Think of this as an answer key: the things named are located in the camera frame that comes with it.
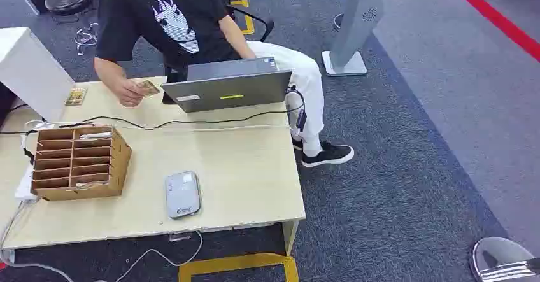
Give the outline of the person's right hand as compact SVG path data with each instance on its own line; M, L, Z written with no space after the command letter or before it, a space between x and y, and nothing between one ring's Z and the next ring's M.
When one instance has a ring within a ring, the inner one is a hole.
M120 104L128 108L138 106L146 95L145 89L139 88L135 82L127 78L114 81L110 89Z

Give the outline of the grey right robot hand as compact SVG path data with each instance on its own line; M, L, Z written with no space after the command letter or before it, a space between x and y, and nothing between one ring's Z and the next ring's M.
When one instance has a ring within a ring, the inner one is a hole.
M539 281L539 257L503 237L476 242L469 265L476 281Z

